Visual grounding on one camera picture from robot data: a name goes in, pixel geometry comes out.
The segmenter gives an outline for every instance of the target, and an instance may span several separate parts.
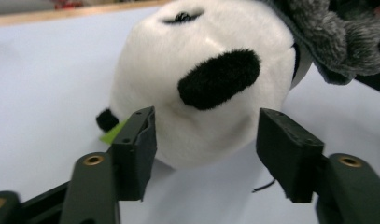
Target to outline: gray fuzzy fabric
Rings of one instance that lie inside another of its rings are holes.
[[[264,2],[308,48],[327,82],[346,84],[356,76],[380,73],[380,18],[366,0]]]

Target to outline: panda plush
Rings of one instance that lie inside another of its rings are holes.
[[[312,60],[268,1],[178,0],[129,33],[114,76],[108,131],[155,107],[156,158],[176,169],[219,161],[257,136]]]

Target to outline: black ear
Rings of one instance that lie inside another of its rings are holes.
[[[251,86],[260,73],[260,58],[251,49],[237,49],[199,63],[178,82],[184,104],[213,109]]]
[[[106,109],[96,118],[97,125],[105,132],[113,129],[118,123],[118,119],[111,113],[110,109]]]

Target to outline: white table surface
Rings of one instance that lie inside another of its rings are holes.
[[[156,9],[0,27],[0,190],[24,202],[69,180],[82,155],[107,150],[95,116],[125,36]],[[284,112],[325,142],[325,155],[358,156],[380,175],[379,92],[328,85],[312,67]],[[317,223],[314,205],[291,203],[278,184],[251,194],[271,180],[254,144],[192,170],[156,161],[145,200],[120,203],[121,222]]]

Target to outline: white plush fabric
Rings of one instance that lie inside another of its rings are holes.
[[[186,11],[194,21],[166,24]],[[115,75],[110,109],[119,120],[154,105],[157,159],[174,168],[218,161],[257,136],[260,107],[280,109],[295,64],[293,37],[262,2],[178,0],[139,22],[129,34]],[[177,82],[196,64],[233,49],[260,57],[257,81],[214,109],[181,101]]]

